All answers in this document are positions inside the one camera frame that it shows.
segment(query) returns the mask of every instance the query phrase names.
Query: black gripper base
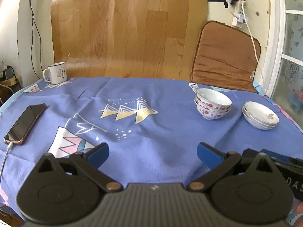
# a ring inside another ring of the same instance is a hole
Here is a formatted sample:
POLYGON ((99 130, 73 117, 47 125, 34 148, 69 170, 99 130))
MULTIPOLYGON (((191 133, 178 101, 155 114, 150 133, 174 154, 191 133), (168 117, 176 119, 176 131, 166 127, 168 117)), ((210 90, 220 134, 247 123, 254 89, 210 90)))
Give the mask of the black gripper base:
MULTIPOLYGON (((24 227, 41 227, 26 223, 24 227)), ((106 194, 88 216, 64 227, 252 227, 227 219, 203 193, 181 184, 129 184, 121 192, 106 194)), ((287 227, 284 221, 266 227, 287 227)))

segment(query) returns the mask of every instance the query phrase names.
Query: mug handle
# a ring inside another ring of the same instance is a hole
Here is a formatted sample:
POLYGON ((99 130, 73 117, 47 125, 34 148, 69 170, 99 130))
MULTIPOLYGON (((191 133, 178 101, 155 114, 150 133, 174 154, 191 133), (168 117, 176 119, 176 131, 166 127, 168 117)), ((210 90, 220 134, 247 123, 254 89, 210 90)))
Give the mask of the mug handle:
POLYGON ((44 80, 46 81, 46 82, 50 82, 51 83, 51 81, 49 81, 49 80, 47 80, 46 78, 45 78, 45 72, 46 72, 46 70, 49 70, 48 68, 46 68, 46 69, 44 69, 44 71, 43 71, 43 78, 44 78, 44 80))

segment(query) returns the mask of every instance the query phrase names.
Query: smartphone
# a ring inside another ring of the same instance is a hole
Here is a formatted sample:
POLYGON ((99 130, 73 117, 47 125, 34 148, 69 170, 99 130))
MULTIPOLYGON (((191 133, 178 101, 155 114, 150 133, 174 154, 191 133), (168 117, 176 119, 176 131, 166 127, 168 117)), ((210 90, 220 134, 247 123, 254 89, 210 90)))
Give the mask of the smartphone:
POLYGON ((45 109, 45 104, 28 106, 9 130, 4 138, 4 142, 6 144, 12 142, 17 145, 22 145, 29 131, 45 109))

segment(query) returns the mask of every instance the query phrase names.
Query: white plate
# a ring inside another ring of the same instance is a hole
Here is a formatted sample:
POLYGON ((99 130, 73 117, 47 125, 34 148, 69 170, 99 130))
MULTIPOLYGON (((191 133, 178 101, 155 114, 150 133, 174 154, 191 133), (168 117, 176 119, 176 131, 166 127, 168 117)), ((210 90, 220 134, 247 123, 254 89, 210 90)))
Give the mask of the white plate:
POLYGON ((268 107, 257 102, 246 102, 246 111, 256 119, 266 123, 267 125, 275 125, 279 122, 277 114, 268 107))
POLYGON ((268 128, 272 128, 275 127, 277 124, 275 125, 269 125, 267 123, 262 122, 261 120, 258 120, 256 117, 252 116, 245 108, 245 106, 242 107, 242 113, 245 114, 246 116, 248 116, 251 120, 257 122, 258 124, 264 126, 264 127, 268 127, 268 128))
POLYGON ((244 107, 242 108, 242 112, 244 115, 244 118, 247 120, 248 123, 250 123, 253 127, 260 129, 260 130, 270 130, 275 128, 275 126, 270 126, 270 127, 265 127, 264 125, 255 122, 254 120, 252 120, 249 116, 246 115, 246 112, 244 110, 244 107))

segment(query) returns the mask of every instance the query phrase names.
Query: stacked plate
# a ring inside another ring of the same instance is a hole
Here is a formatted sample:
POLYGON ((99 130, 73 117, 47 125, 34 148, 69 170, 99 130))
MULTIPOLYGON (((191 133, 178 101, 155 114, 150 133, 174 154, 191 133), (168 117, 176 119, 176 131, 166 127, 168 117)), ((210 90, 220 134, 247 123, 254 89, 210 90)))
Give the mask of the stacked plate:
POLYGON ((279 123, 274 111, 257 102, 246 102, 242 107, 242 113, 248 123, 261 130, 273 129, 279 123))
POLYGON ((231 107, 231 100, 213 89, 198 89, 194 99, 198 112, 207 120, 224 117, 231 107))

